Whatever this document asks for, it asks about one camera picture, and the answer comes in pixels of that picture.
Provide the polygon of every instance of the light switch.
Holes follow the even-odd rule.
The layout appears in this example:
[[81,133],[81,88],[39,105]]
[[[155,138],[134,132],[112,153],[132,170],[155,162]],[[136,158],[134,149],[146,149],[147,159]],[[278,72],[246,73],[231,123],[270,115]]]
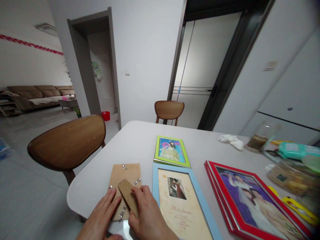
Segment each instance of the light switch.
[[278,61],[267,62],[264,71],[273,71],[278,65]]

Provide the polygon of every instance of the wedding photo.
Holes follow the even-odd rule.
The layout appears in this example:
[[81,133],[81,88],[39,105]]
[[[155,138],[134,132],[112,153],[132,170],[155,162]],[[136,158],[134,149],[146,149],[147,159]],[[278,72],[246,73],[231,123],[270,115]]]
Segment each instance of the wedding photo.
[[159,157],[185,163],[180,141],[160,138]]
[[243,220],[288,240],[305,240],[274,201],[249,176],[216,167]]
[[167,177],[170,197],[187,200],[182,181],[180,179]]

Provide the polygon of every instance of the red bucket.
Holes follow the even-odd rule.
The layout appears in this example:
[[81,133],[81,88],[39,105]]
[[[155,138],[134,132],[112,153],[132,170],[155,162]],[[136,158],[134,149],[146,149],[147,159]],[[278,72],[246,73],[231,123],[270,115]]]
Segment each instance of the red bucket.
[[102,117],[105,121],[109,121],[110,120],[110,112],[101,112]]

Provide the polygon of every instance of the green photo frame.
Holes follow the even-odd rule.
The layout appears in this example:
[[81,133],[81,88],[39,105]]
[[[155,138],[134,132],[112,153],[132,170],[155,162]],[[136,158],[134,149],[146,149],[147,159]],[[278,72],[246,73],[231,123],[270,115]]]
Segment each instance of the green photo frame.
[[157,136],[154,162],[191,168],[182,139]]

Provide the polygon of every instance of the dark door frame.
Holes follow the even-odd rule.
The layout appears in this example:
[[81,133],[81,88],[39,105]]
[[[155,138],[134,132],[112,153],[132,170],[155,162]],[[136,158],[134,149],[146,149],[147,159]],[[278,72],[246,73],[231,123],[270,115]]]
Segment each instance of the dark door frame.
[[[218,77],[213,86],[210,98],[203,112],[198,129],[207,131],[213,130],[274,2],[275,0],[260,0],[252,5],[220,7],[200,12],[198,14],[193,13],[185,16],[185,20],[193,21],[227,15],[243,10]],[[172,69],[167,100],[172,99],[183,33],[184,31],[181,31],[180,37],[178,38],[180,39],[180,42],[176,49],[177,55],[175,55],[176,58],[174,59],[174,67]]]

